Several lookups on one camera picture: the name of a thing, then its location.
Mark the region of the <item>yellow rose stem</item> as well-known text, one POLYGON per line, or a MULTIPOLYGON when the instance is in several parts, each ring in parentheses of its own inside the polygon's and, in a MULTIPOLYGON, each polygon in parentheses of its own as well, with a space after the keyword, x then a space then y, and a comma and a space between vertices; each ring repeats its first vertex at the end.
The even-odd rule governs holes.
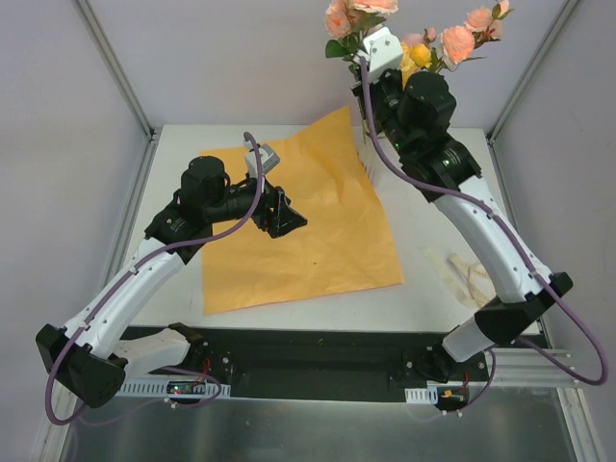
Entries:
POLYGON ((401 73, 402 85, 405 86, 408 79, 417 71, 429 69, 432 66, 432 55, 429 48, 423 44, 408 45, 401 44, 402 58, 399 70, 401 73))

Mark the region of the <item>orange wrapping paper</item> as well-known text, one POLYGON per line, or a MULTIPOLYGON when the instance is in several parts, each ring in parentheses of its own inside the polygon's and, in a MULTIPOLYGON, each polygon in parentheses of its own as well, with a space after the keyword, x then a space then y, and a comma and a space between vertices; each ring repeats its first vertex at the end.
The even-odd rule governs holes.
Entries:
POLYGON ((347 107, 285 140, 267 178, 290 207, 268 207, 278 238, 249 221, 201 252, 203 312, 393 286, 403 272, 385 212, 360 162, 347 107))

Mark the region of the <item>cream ribbon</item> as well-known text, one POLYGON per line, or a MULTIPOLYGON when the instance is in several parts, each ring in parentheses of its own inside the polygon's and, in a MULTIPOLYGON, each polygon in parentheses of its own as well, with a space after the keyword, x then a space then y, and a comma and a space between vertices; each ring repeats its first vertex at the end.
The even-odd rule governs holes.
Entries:
POLYGON ((477 310, 496 296, 495 285, 478 261, 468 261, 457 253, 447 256, 432 247, 421 253, 454 298, 467 308, 477 310))

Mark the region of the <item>peach pink rose stem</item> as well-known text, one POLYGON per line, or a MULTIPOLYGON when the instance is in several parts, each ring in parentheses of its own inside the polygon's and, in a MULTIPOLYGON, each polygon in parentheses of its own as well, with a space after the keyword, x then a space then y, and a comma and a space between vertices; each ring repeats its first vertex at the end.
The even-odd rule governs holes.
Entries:
POLYGON ((329 35, 325 58, 342 59, 353 70, 362 40, 397 11, 398 0, 332 0, 323 20, 329 35))

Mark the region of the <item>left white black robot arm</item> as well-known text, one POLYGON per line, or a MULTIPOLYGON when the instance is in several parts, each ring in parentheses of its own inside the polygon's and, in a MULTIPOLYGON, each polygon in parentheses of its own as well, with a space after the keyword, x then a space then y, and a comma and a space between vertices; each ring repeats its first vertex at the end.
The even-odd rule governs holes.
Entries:
POLYGON ((121 336, 169 278, 215 239, 214 224, 252 220, 273 239, 306 225, 283 189, 265 177, 279 162, 264 145, 246 155, 245 179, 231 184, 221 159, 192 159, 180 188, 102 293, 64 326, 46 324, 39 331, 36 344, 50 380, 60 382, 87 407, 98 408, 127 378, 167 366, 183 374, 197 372, 205 362, 204 340, 181 322, 133 341, 121 336))

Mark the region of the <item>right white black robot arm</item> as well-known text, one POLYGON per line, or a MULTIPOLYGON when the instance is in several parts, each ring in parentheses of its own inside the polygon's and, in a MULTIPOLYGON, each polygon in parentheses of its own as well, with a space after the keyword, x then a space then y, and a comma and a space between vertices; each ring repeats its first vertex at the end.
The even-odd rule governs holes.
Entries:
POLYGON ((456 228, 496 289, 465 322, 414 360, 427 379, 445 383, 491 347, 523 332, 574 287, 532 255, 496 204, 470 150, 449 134, 456 100, 443 76, 419 72, 402 83, 398 70, 373 79, 363 64, 352 88, 372 145, 395 176, 421 192, 456 228))

